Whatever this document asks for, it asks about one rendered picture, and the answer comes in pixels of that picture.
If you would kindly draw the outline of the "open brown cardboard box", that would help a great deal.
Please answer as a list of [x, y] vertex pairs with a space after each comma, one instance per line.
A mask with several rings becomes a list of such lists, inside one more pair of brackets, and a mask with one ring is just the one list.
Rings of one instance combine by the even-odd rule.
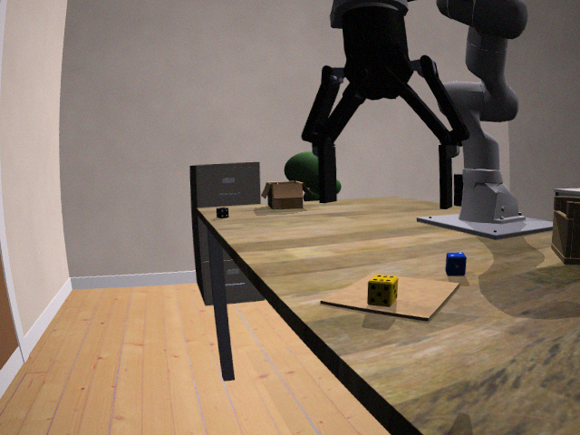
[[271, 209], [303, 208], [303, 191], [305, 193], [313, 195], [313, 193], [306, 187], [306, 185], [303, 182], [299, 181], [268, 182], [266, 183], [266, 186], [261, 196], [263, 198], [267, 197], [268, 206]]

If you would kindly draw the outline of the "yellow die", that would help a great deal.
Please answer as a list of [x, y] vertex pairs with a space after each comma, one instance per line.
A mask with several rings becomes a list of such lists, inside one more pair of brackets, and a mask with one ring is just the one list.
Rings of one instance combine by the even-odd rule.
[[367, 304], [390, 307], [397, 299], [398, 277], [376, 275], [368, 282]]

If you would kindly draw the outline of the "tan flat mat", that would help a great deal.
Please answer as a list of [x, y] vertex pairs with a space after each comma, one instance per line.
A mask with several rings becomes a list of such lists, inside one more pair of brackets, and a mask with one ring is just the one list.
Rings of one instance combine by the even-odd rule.
[[368, 281], [376, 275], [380, 274], [368, 275], [320, 304], [428, 322], [459, 287], [459, 283], [398, 276], [397, 299], [390, 307], [368, 305]]

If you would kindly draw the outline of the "brown wooden open-top crate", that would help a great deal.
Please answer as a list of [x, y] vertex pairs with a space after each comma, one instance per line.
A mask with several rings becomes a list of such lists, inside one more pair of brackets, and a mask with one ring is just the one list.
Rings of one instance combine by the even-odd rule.
[[551, 248], [565, 265], [580, 265], [580, 197], [555, 196]]

